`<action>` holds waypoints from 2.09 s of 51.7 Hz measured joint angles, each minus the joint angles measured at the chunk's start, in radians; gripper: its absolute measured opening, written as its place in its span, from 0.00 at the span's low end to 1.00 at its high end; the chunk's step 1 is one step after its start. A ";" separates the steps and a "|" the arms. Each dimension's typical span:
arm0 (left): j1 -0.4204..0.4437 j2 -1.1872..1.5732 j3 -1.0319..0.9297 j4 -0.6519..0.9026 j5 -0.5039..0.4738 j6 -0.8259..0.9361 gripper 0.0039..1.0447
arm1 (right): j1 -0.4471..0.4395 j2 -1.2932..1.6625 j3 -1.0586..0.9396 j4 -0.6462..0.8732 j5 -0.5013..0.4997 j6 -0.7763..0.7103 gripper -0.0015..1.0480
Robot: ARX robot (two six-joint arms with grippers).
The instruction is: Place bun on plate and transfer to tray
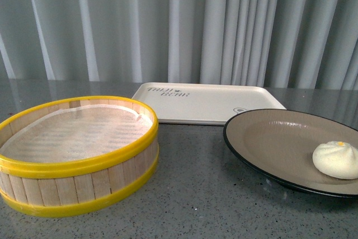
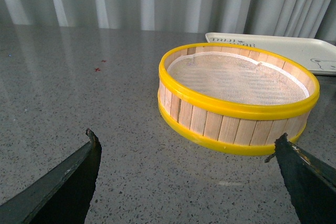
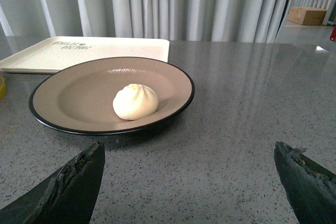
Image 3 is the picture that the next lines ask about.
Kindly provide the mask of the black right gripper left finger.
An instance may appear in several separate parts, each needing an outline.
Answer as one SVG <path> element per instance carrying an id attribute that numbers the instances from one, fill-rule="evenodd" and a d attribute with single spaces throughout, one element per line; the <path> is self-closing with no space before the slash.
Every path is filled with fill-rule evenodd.
<path id="1" fill-rule="evenodd" d="M 1 209 L 1 223 L 89 223 L 104 164 L 104 144 L 95 142 Z"/>

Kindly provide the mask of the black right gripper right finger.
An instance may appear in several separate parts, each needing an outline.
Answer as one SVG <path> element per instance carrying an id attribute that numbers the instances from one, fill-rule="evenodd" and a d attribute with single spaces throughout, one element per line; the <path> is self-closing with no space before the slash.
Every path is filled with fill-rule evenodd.
<path id="1" fill-rule="evenodd" d="M 287 199 L 299 223 L 335 223 L 335 174 L 305 151 L 275 143 L 274 161 Z"/>

